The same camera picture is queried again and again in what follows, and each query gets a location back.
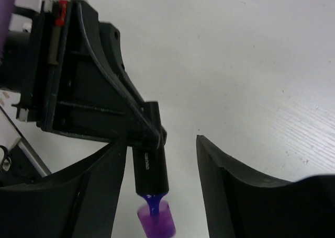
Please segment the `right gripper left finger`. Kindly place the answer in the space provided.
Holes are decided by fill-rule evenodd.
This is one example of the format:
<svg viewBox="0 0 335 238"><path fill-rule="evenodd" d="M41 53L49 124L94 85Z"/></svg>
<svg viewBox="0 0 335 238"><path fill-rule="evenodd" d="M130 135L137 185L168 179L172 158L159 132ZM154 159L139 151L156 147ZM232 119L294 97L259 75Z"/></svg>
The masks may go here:
<svg viewBox="0 0 335 238"><path fill-rule="evenodd" d="M33 183L1 187L1 237L111 237L126 149L117 140Z"/></svg>

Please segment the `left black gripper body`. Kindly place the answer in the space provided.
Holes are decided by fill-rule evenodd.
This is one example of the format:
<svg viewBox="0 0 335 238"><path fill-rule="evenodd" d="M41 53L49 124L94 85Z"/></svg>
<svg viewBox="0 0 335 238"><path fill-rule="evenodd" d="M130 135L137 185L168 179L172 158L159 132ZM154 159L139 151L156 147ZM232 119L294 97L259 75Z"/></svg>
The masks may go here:
<svg viewBox="0 0 335 238"><path fill-rule="evenodd" d="M20 121L40 120L47 70L58 64L58 43L67 8L67 0L53 1L50 11L44 6L39 12L14 7L13 15L28 18L31 30L7 32L1 58L1 89L20 94L20 101L14 105Z"/></svg>

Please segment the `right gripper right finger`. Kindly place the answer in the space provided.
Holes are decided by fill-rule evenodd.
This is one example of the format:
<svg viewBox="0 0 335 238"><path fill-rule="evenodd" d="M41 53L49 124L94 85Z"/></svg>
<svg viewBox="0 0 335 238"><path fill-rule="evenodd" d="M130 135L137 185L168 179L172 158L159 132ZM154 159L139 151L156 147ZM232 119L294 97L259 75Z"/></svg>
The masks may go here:
<svg viewBox="0 0 335 238"><path fill-rule="evenodd" d="M196 139L210 237L334 237L334 176L289 182Z"/></svg>

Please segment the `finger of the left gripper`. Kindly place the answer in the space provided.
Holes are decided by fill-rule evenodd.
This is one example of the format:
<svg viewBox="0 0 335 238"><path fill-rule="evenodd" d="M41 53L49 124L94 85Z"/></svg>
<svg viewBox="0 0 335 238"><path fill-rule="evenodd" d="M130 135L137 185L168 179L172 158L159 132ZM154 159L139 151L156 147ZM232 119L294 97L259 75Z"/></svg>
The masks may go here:
<svg viewBox="0 0 335 238"><path fill-rule="evenodd" d="M58 64L47 78L39 127L67 137L155 148L160 134L144 112L128 76L123 84L105 56L97 11L83 0L69 2Z"/></svg>
<svg viewBox="0 0 335 238"><path fill-rule="evenodd" d="M128 74L125 72L122 60L119 30L111 23L100 22L99 34L109 66L119 80L125 84L128 80Z"/></svg>

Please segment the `purple tip black highlighter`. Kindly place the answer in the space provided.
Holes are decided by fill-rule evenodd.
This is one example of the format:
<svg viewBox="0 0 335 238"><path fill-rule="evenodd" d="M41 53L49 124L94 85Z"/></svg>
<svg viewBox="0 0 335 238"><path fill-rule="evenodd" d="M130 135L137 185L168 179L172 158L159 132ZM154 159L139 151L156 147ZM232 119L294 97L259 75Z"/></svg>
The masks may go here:
<svg viewBox="0 0 335 238"><path fill-rule="evenodd" d="M160 138L154 149L145 147L132 149L135 187L137 195L147 202L150 216L157 217L160 213L160 201L169 192L165 140L158 102L145 103L144 112L158 130Z"/></svg>

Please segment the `purple highlighter cap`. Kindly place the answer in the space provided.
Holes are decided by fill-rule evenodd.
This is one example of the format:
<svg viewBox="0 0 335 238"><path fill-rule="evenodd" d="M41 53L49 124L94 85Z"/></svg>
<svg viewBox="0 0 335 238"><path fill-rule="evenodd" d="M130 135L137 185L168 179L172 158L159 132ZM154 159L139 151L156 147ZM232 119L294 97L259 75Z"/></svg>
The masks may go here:
<svg viewBox="0 0 335 238"><path fill-rule="evenodd" d="M143 204L137 215L148 238L170 238L176 234L170 206L166 200L160 201L158 214L151 215L149 205Z"/></svg>

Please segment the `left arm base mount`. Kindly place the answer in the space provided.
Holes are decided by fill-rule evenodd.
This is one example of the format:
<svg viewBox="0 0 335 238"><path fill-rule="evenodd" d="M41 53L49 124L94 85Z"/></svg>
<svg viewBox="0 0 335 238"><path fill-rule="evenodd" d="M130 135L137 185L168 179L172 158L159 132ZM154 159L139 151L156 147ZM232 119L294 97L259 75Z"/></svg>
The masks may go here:
<svg viewBox="0 0 335 238"><path fill-rule="evenodd" d="M51 175L51 171L6 111L1 108L1 112L18 135L11 147L7 148L1 145L1 151L3 152L1 157L1 187L29 184Z"/></svg>

